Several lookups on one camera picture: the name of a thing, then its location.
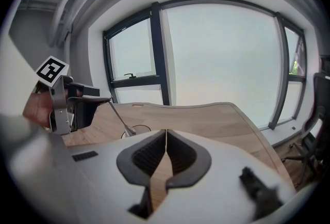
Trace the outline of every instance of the window frame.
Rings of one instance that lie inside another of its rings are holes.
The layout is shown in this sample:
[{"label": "window frame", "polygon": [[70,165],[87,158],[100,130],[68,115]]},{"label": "window frame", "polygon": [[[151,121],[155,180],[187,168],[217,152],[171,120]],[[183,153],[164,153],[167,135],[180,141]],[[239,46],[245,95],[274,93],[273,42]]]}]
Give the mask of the window frame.
[{"label": "window frame", "polygon": [[[166,58],[164,56],[165,53],[164,53],[162,21],[160,18],[160,12],[161,10],[168,8],[184,6],[184,5],[194,5],[194,4],[234,5],[267,14],[275,19],[278,39],[280,43],[280,53],[281,53],[280,77],[281,78],[280,78],[280,85],[277,93],[277,100],[276,100],[274,113],[268,124],[268,128],[273,130],[276,128],[277,125],[284,124],[291,120],[297,119],[305,94],[306,76],[307,76],[307,47],[306,47],[304,32],[302,29],[295,26],[289,20],[283,18],[279,12],[274,12],[262,6],[242,0],[171,0],[161,4],[155,2],[152,3],[150,7],[129,16],[128,18],[122,20],[121,22],[119,22],[109,30],[104,31],[103,32],[104,62],[106,66],[106,74],[107,74],[109,89],[113,96],[113,102],[118,103],[115,88],[160,84],[163,104],[170,105],[171,102],[169,96],[170,89],[169,89],[168,77],[167,77],[168,70],[167,70]],[[156,75],[137,77],[134,79],[125,79],[120,81],[113,81],[110,50],[109,50],[109,39],[114,37],[116,34],[120,33],[122,29],[133,26],[148,18],[150,18],[150,24],[151,24],[151,35],[152,35]],[[304,62],[305,76],[290,74],[289,49],[288,49],[288,40],[285,32],[285,27],[295,32],[303,41],[304,56],[305,56],[305,62]],[[294,111],[293,117],[291,119],[278,122],[284,106],[289,82],[301,82],[303,84],[300,97],[298,99],[298,104],[296,110]]]},{"label": "window frame", "polygon": [[[106,76],[108,81],[109,90],[112,94],[112,100],[114,103],[118,103],[118,96],[115,88],[120,87],[132,87],[132,86],[146,86],[146,85],[160,85],[162,92],[162,100],[164,105],[170,105],[167,77],[164,62],[164,51],[162,44],[162,35],[160,29],[160,7],[159,3],[152,3],[152,6],[143,9],[128,18],[117,23],[115,26],[108,30],[103,31],[103,55],[104,64],[106,69]],[[122,32],[124,29],[132,27],[139,22],[150,19],[152,45],[154,52],[154,62],[156,75],[136,77],[131,79],[117,80],[113,78],[112,64],[111,64],[111,52],[109,41],[111,38]]]}]

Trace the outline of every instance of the white wall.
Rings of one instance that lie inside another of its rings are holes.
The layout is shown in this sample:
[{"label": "white wall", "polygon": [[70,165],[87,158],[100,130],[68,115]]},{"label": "white wall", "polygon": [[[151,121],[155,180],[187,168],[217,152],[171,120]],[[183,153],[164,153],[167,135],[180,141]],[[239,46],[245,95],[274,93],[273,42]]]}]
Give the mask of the white wall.
[{"label": "white wall", "polygon": [[103,57],[102,31],[90,28],[87,36],[89,67],[93,86],[109,90]]},{"label": "white wall", "polygon": [[82,30],[78,38],[71,39],[70,67],[73,81],[92,86],[88,58],[88,30]]},{"label": "white wall", "polygon": [[63,60],[63,49],[50,48],[48,35],[53,13],[36,10],[17,11],[9,35],[24,59],[36,70],[50,55]]}]

